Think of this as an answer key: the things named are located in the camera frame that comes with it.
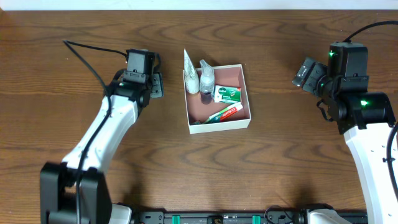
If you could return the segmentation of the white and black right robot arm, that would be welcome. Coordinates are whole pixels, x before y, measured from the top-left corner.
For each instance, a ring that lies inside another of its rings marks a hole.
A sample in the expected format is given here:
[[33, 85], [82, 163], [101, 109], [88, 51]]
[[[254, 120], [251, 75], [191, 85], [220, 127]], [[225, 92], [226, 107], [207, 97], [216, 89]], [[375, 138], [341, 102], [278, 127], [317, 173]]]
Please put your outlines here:
[[388, 96], [369, 92], [368, 49], [335, 42], [328, 64], [306, 58], [293, 84], [320, 100], [354, 159], [369, 223], [397, 223], [397, 121]]

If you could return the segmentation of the clear foam pump bottle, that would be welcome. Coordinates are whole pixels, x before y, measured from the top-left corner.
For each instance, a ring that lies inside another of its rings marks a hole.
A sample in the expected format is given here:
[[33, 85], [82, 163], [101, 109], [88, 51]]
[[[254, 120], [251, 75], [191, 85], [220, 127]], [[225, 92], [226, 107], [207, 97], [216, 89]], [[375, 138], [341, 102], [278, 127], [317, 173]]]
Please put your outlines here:
[[208, 105], [213, 100], [213, 92], [215, 89], [215, 74], [212, 66], [207, 64], [205, 60], [200, 60], [201, 76], [200, 76], [200, 94], [201, 102]]

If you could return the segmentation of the white shampoo tube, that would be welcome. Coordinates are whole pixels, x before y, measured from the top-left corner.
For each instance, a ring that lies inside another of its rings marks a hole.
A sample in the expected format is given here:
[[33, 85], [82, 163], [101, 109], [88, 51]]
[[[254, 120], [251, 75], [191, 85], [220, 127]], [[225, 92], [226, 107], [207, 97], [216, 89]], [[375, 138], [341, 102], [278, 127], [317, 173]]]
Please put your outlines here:
[[184, 80], [186, 91], [189, 94], [194, 95], [200, 91], [197, 71], [195, 70], [186, 50], [184, 50]]

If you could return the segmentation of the green Colgate toothpaste tube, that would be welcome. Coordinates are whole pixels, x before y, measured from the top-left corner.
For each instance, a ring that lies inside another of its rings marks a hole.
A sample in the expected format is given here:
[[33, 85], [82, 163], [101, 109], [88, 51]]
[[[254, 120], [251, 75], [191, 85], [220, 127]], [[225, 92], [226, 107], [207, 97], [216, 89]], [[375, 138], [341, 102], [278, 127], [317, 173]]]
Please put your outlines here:
[[241, 102], [234, 103], [232, 105], [227, 106], [223, 110], [211, 115], [204, 124], [213, 124], [223, 122], [226, 118], [236, 114], [241, 109], [243, 109], [243, 105]]

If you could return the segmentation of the green and white soap box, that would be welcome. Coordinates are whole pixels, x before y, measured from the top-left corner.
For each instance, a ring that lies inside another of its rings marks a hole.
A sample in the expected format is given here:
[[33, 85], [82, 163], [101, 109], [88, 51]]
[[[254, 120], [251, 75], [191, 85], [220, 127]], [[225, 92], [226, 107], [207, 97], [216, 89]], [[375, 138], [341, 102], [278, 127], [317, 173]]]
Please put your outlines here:
[[241, 88], [216, 85], [213, 100], [215, 103], [234, 104], [241, 101]]

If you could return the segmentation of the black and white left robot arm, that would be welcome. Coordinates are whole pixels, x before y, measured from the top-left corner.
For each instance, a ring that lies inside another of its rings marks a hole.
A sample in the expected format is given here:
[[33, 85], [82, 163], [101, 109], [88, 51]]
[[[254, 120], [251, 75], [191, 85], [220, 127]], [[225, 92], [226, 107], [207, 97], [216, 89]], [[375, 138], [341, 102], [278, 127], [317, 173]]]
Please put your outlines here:
[[41, 223], [132, 223], [131, 207], [113, 203], [105, 175], [122, 138], [152, 98], [164, 95], [160, 55], [127, 50], [127, 67], [105, 87], [96, 118], [61, 163], [40, 171]]

